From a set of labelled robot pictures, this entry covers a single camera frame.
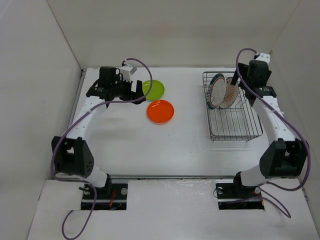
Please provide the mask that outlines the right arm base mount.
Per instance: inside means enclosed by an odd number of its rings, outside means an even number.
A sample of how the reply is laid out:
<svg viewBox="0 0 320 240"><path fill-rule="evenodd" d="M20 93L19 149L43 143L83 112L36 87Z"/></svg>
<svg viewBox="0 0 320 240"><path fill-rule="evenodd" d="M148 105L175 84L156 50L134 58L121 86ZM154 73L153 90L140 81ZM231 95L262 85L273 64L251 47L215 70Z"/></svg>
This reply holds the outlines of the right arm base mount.
<svg viewBox="0 0 320 240"><path fill-rule="evenodd" d="M219 210L264 210L261 192L256 186L236 189L233 182L216 181L214 196Z"/></svg>

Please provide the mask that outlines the lime green plate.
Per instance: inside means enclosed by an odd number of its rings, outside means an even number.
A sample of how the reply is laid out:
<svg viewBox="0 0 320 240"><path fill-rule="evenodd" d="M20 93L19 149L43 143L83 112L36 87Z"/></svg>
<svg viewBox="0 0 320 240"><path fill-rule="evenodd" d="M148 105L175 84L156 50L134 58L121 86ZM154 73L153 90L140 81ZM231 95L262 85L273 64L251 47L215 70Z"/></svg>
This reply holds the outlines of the lime green plate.
<svg viewBox="0 0 320 240"><path fill-rule="evenodd" d="M147 80L147 81L142 83L142 91L143 91L144 95L149 90L150 85L151 85L151 81L150 80ZM164 95L164 93L165 93L164 84L162 82L160 82L159 80L154 79L152 81L152 88L151 88L149 94L146 96L146 100L147 101L158 100Z"/></svg>

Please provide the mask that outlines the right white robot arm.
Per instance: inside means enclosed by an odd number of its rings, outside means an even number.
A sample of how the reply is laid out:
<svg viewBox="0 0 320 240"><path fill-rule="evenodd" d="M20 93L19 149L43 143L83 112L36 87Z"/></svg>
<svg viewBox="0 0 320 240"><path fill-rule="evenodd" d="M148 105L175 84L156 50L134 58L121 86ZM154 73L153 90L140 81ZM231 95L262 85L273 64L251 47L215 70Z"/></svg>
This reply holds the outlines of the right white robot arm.
<svg viewBox="0 0 320 240"><path fill-rule="evenodd" d="M267 85L272 73L268 63L254 59L249 64L237 63L236 66L231 83L234 85L240 79L239 86L258 114L269 142L259 164L238 172L233 178L232 193L245 197L253 188L272 179L298 177L308 155L308 145L283 121L277 94Z"/></svg>

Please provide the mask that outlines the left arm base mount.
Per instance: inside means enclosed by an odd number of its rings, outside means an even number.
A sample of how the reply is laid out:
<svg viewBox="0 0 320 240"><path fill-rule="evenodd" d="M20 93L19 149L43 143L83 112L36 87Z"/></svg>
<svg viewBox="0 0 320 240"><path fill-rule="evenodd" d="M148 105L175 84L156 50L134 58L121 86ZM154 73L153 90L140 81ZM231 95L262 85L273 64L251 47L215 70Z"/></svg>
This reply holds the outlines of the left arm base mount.
<svg viewBox="0 0 320 240"><path fill-rule="evenodd" d="M94 190L85 184L79 187L82 191L80 203L81 210L90 210L94 202ZM101 189L97 190L97 198L94 210L102 211L125 211L127 209L128 183L116 182L112 184L111 192L105 193Z"/></svg>

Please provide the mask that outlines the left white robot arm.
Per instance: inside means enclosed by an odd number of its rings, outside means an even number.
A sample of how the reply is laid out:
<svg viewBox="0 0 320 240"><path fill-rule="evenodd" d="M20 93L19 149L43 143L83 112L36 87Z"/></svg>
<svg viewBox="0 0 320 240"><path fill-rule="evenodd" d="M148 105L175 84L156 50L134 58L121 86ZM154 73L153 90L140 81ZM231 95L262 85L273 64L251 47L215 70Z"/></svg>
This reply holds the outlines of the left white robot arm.
<svg viewBox="0 0 320 240"><path fill-rule="evenodd" d="M71 126L62 136L55 136L51 141L54 175L64 174L71 180L91 184L102 199L111 195L111 176L95 165L87 140L111 102L138 105L146 100L142 81L138 80L136 90L132 90L131 78L136 71L137 67L132 64L120 68L100 67L98 79L88 89L84 104Z"/></svg>

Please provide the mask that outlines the orange sunburst patterned plate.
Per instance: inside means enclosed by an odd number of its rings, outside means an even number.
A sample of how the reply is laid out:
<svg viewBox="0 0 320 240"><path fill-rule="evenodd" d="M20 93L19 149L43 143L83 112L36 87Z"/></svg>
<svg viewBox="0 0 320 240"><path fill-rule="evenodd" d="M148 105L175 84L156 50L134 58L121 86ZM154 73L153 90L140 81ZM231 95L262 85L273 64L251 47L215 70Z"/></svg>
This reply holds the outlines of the orange sunburst patterned plate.
<svg viewBox="0 0 320 240"><path fill-rule="evenodd" d="M237 100L238 94L239 94L239 84L238 82L235 83L235 85L232 85L233 78L228 77L226 79L226 92L224 95L224 100L219 106L220 109L228 109L230 108L235 101Z"/></svg>

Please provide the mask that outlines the green rimmed white plate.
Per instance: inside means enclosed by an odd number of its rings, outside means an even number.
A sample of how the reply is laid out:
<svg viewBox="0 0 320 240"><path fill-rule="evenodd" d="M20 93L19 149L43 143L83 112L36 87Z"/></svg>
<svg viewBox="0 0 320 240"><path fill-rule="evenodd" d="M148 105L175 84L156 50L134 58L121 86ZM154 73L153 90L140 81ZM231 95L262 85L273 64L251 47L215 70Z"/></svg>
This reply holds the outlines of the green rimmed white plate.
<svg viewBox="0 0 320 240"><path fill-rule="evenodd" d="M217 109L224 101L227 82L222 73L217 73L208 85L206 105L210 110Z"/></svg>

